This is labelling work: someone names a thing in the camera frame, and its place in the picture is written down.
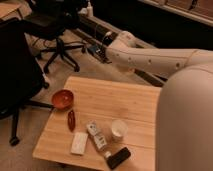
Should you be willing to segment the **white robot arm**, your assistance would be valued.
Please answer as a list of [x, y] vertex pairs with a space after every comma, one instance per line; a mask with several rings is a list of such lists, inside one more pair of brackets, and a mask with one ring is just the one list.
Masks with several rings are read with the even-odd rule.
[[213, 171], [213, 50], [138, 48], [122, 31], [106, 56], [166, 79], [156, 110], [155, 170]]

